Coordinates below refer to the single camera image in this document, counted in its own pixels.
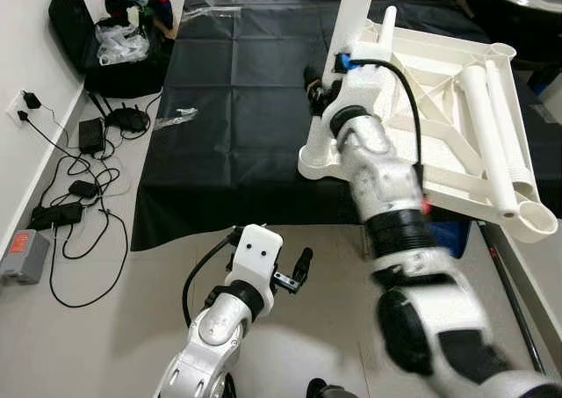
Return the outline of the white plastic children table top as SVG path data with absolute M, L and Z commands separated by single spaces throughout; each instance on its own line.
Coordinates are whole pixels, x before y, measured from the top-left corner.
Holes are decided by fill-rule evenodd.
M 377 41 L 381 22 L 366 21 L 362 40 Z M 511 72 L 516 52 L 502 43 L 477 43 L 396 27 L 393 60 L 378 70 L 383 89 L 373 112 L 348 106 L 332 120 L 341 176 L 352 186 L 365 216 L 416 208 L 439 209 L 501 227 L 519 242 L 539 242 L 558 232 L 559 220 L 537 193 L 514 190 L 517 213 L 501 218 L 486 180 L 458 74 L 466 66 L 495 61 L 521 144 L 537 178 Z

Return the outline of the dark right robot foot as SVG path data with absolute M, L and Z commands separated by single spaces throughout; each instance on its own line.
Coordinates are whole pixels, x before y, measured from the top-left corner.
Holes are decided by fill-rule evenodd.
M 306 385 L 306 398 L 358 398 L 345 387 L 333 385 L 322 378 L 313 378 Z

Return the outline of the dark robot foot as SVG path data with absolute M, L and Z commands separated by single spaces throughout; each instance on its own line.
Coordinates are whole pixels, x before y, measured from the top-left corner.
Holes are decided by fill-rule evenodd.
M 313 378 L 306 385 L 306 398 L 358 398 L 345 387 L 333 385 L 322 378 Z
M 222 378 L 220 398 L 238 398 L 235 379 L 231 373 L 226 373 Z

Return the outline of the dark left robot foot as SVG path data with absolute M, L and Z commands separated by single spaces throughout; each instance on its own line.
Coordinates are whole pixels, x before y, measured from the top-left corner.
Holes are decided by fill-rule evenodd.
M 231 373 L 226 373 L 222 378 L 220 398 L 238 398 L 235 379 Z

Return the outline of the flat clear plastic bag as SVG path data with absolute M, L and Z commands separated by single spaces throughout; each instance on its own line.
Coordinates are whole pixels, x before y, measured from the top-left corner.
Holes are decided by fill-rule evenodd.
M 199 7 L 182 13 L 181 22 L 198 18 L 233 19 L 241 15 L 242 7 Z

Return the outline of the small clear plastic bag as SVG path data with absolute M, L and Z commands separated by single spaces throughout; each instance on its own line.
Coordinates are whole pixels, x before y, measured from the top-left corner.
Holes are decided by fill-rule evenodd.
M 160 130 L 165 127 L 171 127 L 175 125 L 184 124 L 184 122 L 190 122 L 194 120 L 197 116 L 199 110 L 197 108 L 177 108 L 172 110 L 172 112 L 166 112 L 161 114 L 160 117 L 154 119 L 153 129 Z

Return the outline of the blue plastic dustpan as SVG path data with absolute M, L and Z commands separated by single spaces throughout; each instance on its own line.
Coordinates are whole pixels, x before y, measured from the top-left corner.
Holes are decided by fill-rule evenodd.
M 435 221 L 432 224 L 435 242 L 460 260 L 465 256 L 467 237 L 474 225 L 472 221 Z

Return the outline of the black wifi router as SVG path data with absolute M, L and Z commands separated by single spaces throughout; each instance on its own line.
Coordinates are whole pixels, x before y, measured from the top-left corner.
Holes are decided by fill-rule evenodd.
M 147 133 L 152 127 L 152 118 L 139 106 L 129 106 L 125 102 L 121 102 L 120 106 L 113 108 L 105 97 L 98 97 L 92 92 L 88 92 L 87 96 L 97 108 L 97 112 L 101 114 L 104 127 L 116 127 L 121 132 L 136 134 Z

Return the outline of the crumpled clear plastic bag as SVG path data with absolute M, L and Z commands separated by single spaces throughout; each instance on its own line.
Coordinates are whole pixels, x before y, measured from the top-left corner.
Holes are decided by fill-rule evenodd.
M 120 63 L 140 62 L 148 58 L 151 44 L 144 30 L 128 25 L 97 25 L 97 64 L 109 66 Z

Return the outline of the long black pole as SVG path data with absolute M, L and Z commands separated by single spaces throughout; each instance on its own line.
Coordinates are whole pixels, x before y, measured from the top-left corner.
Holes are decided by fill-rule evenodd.
M 522 305 L 519 301 L 516 289 L 514 289 L 513 283 L 511 283 L 506 265 L 503 264 L 501 260 L 501 253 L 499 253 L 493 240 L 491 240 L 486 232 L 488 224 L 486 224 L 485 221 L 475 221 L 474 224 L 477 225 L 482 236 L 483 244 L 485 244 L 486 249 L 488 250 L 491 261 L 493 261 L 495 273 L 497 273 L 499 280 L 501 281 L 503 292 L 506 294 L 511 308 L 511 313 L 513 313 L 514 318 L 516 318 L 516 324 L 519 327 L 519 333 L 522 335 L 523 344 L 526 346 L 527 353 L 529 353 L 531 365 L 533 365 L 534 369 L 539 373 L 546 373 L 541 353 L 539 353 L 537 348 L 537 342 L 535 342 L 534 335 L 531 334 L 530 323 L 523 314 Z

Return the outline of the black round basin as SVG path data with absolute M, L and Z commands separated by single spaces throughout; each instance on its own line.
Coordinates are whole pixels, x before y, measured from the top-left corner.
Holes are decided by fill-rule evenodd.
M 562 13 L 516 0 L 465 0 L 472 20 L 494 43 L 516 49 L 526 62 L 562 62 Z

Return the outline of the small black power brick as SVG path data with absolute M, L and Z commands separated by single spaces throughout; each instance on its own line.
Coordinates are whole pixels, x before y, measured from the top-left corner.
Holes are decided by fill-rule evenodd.
M 76 180 L 68 187 L 68 193 L 71 196 L 77 196 L 82 199 L 93 199 L 99 196 L 101 188 L 97 184 L 84 180 Z

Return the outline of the black power adapter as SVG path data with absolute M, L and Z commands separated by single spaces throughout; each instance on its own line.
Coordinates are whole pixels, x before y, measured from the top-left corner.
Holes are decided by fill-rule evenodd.
M 105 128 L 101 119 L 79 122 L 79 150 L 85 156 L 96 156 L 105 149 Z

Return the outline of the black power strip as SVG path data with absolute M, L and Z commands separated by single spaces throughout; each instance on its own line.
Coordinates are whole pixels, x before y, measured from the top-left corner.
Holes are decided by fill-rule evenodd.
M 85 206 L 80 202 L 71 202 L 57 206 L 36 206 L 31 212 L 27 229 L 44 230 L 77 224 L 82 218 Z

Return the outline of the grey box orange label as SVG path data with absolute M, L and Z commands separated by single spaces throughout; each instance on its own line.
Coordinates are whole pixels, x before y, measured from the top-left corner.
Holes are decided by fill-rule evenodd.
M 51 241 L 44 234 L 17 230 L 0 260 L 0 286 L 39 283 L 50 249 Z

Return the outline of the white wall socket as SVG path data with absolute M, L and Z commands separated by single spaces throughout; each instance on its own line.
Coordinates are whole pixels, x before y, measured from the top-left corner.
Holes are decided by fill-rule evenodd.
M 9 104 L 5 106 L 5 114 L 8 114 L 8 116 L 11 117 L 13 121 L 16 121 L 16 124 L 20 124 L 20 122 L 23 122 L 23 120 L 20 120 L 18 118 L 16 114 L 17 110 L 25 110 L 25 112 L 31 114 L 31 110 L 25 108 L 23 97 L 21 97 L 21 91 L 13 93 L 11 101 L 9 101 Z

